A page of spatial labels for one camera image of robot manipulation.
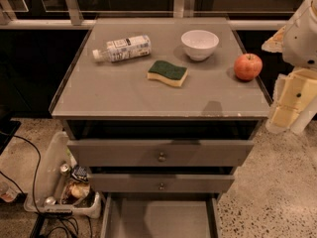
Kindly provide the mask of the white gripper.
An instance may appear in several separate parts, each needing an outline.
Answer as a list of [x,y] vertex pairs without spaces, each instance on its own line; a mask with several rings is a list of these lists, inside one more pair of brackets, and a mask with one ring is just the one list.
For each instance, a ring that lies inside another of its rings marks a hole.
[[277,105],[270,107],[265,127],[271,133],[288,130],[316,96],[317,71],[298,67],[286,77]]

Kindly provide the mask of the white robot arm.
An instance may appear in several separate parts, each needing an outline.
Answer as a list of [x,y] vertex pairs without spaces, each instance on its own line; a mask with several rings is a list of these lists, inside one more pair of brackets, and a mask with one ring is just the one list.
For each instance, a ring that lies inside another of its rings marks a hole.
[[301,133],[317,113],[317,0],[304,0],[293,16],[262,45],[293,66],[275,82],[266,128]]

